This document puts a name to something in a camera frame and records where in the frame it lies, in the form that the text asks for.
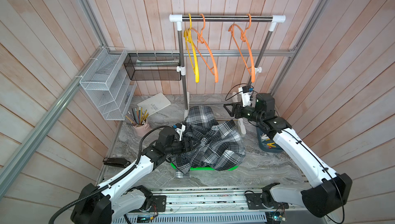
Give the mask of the yellow clothespin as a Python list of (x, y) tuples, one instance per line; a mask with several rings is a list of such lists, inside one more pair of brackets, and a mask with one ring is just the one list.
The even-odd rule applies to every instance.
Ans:
[(274, 142), (273, 142), (273, 143), (267, 143), (266, 146), (267, 146), (269, 149), (271, 149), (271, 148), (276, 148), (276, 145), (275, 145)]

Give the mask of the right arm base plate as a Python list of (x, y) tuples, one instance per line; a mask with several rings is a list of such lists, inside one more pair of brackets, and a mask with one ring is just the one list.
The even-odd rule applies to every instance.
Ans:
[(244, 192), (247, 206), (249, 210), (276, 210), (276, 209), (288, 209), (289, 204), (285, 202), (276, 202), (273, 200), (268, 192), (263, 191), (262, 193), (254, 193), (253, 191), (247, 190)]

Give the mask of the yellow plastic hanger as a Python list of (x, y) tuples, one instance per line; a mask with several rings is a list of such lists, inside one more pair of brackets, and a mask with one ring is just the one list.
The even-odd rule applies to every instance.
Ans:
[(188, 14), (188, 16), (189, 16), (189, 28), (184, 31), (184, 38), (185, 38), (188, 57), (194, 73), (195, 83), (199, 83), (200, 82), (199, 65), (195, 51), (195, 44), (192, 39), (192, 29), (193, 29), (192, 18), (190, 13)]

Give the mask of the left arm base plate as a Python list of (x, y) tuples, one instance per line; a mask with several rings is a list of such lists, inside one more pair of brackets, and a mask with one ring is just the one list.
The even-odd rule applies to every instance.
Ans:
[(153, 195), (146, 200), (140, 209), (130, 210), (129, 213), (145, 213), (145, 212), (165, 212), (167, 203), (167, 196)]

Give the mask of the grey plaid shirt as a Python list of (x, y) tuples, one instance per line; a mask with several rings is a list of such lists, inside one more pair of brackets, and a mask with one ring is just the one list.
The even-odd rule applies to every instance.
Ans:
[(245, 146), (233, 120), (219, 123), (212, 108), (194, 106), (189, 109), (183, 124), (186, 126), (183, 137), (190, 138), (196, 148), (171, 157), (176, 177), (189, 178), (192, 168), (226, 171), (243, 162)]

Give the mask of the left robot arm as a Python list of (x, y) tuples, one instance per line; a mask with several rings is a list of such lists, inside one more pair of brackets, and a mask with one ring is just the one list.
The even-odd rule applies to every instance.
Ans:
[(159, 126), (158, 138), (139, 151), (137, 159), (97, 186), (87, 185), (71, 214), (74, 224), (110, 224), (130, 211), (147, 209), (151, 192), (135, 184), (172, 156), (193, 151), (198, 143), (175, 126)]

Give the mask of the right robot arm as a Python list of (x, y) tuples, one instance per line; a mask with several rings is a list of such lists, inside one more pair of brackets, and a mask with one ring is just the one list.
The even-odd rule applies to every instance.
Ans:
[(305, 207), (316, 217), (324, 217), (347, 203), (352, 179), (339, 174), (324, 163), (300, 139), (292, 126), (275, 114), (275, 99), (270, 94), (256, 94), (251, 105), (253, 91), (241, 92), (240, 102), (224, 103), (225, 110), (236, 119), (255, 122), (258, 128), (279, 145), (297, 164), (308, 182), (300, 185), (270, 184), (262, 189), (261, 202), (267, 209), (278, 208), (282, 203)]

